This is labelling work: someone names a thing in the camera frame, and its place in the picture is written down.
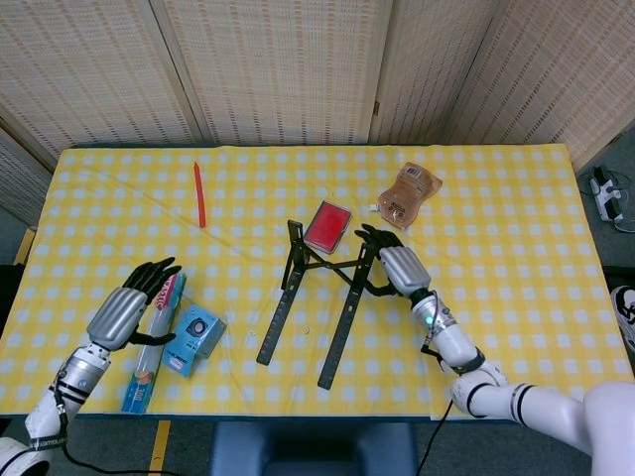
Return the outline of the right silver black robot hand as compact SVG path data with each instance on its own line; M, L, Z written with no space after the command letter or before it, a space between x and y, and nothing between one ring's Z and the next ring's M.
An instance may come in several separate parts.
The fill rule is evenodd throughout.
M362 223L354 234L374 252L381 264L393 293L404 298L427 296L431 277L415 252L388 230Z

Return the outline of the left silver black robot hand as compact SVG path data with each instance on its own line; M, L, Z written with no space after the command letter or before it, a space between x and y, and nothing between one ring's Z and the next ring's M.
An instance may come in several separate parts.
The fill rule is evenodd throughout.
M127 344L163 346L175 339L175 333L152 336L138 327L145 312L167 280L181 266L173 265L174 257L159 262L146 262L131 273L121 287L116 288L99 308L86 328L89 341L110 352Z

